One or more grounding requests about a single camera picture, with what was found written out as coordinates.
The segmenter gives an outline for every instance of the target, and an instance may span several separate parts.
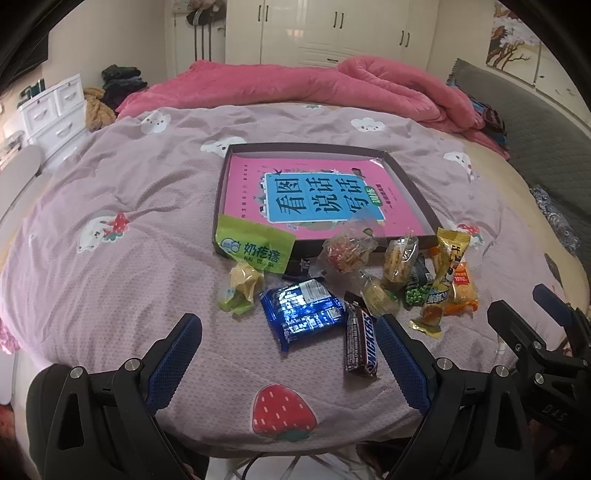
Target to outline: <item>metal screw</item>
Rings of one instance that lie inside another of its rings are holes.
[[[509,370],[507,370],[507,367],[503,367],[503,365],[497,365],[495,367],[495,372],[497,375],[499,375],[499,377],[508,377],[509,376]]]
[[[129,372],[135,372],[140,366],[140,362],[137,358],[132,358],[125,362],[125,369]]]
[[[453,362],[449,358],[438,358],[437,366],[441,370],[450,370],[453,367]]]
[[[70,370],[70,376],[72,378],[80,378],[83,373],[84,373],[84,370],[82,367],[76,367],[76,368],[73,368],[72,370]]]

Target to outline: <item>white cabinet door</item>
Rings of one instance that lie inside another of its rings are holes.
[[[540,68],[535,88],[549,96],[582,121],[589,118],[589,108],[568,73],[552,52],[542,45]]]
[[[287,67],[298,64],[304,35],[303,3],[299,0],[267,0],[261,13],[263,35],[261,63]]]
[[[302,48],[337,51],[342,0],[305,0],[302,18],[305,22]]]
[[[439,0],[412,1],[410,16],[402,39],[401,61],[421,70],[427,68],[438,11]]]
[[[226,18],[226,63],[261,62],[264,0],[228,0]]]
[[[351,56],[400,59],[410,0],[342,0],[341,3],[344,15],[339,17],[339,51]]]

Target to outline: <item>blue gripper pad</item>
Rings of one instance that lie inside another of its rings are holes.
[[[376,340],[408,406],[426,415],[431,408],[427,379],[402,340],[384,317],[375,325]]]
[[[569,307],[546,285],[534,287],[534,302],[550,315],[561,327],[569,327],[573,321]]]
[[[188,321],[174,338],[172,345],[148,380],[148,396],[145,402],[152,416],[158,410],[168,407],[201,343],[200,318],[186,314],[181,321],[185,319]]]

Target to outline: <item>gray headboard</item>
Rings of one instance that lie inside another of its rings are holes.
[[[543,186],[569,220],[591,278],[591,139],[555,107],[495,73],[457,59],[451,77],[499,112],[511,165],[528,184]]]

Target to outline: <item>clothes pile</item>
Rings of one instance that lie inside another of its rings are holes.
[[[117,120],[114,111],[101,101],[104,97],[105,91],[101,88],[90,87],[84,89],[86,128],[91,132],[100,130]]]
[[[105,95],[102,102],[113,111],[132,93],[148,87],[148,83],[141,78],[141,71],[135,67],[119,67],[111,65],[102,72],[103,90]]]

